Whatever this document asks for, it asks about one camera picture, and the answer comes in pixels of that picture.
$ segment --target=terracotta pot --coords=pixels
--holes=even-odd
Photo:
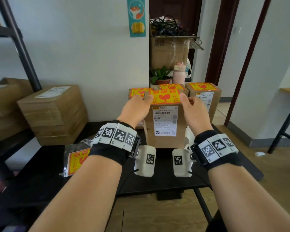
[[[164,84],[170,84],[170,81],[172,80],[171,77],[168,76],[169,79],[165,80],[156,80],[154,85],[164,85]]]

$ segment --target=gray baseboard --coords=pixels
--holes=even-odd
[[[220,97],[219,102],[220,103],[229,103],[232,101],[232,97]]]
[[[269,147],[274,140],[274,138],[252,139],[231,121],[228,124],[228,129],[250,148]],[[278,147],[290,147],[290,140],[282,138],[278,143]]]

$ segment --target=pile of black cables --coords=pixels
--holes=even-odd
[[[188,36],[188,32],[178,26],[179,23],[171,15],[151,19],[150,23],[153,36]]]

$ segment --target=light wood floor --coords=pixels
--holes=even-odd
[[[227,114],[229,103],[220,103],[218,109]],[[226,133],[265,175],[260,183],[290,214],[290,147],[277,148],[271,155],[255,157],[257,151],[266,148],[246,147],[224,125],[225,116],[216,111],[213,124]],[[209,188],[200,190],[212,215],[218,209],[214,194]],[[207,221],[193,190],[186,190],[182,199],[157,201],[156,195],[140,195],[117,199],[107,232],[143,231],[201,231]]]

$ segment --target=hand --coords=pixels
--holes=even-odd
[[[148,114],[150,104],[154,100],[153,95],[148,95],[143,98],[139,95],[134,95],[124,106],[117,120],[127,123],[135,128]]]
[[[184,93],[180,93],[179,97],[184,108],[186,122],[194,136],[213,129],[207,109],[201,99],[198,97],[187,98]]]

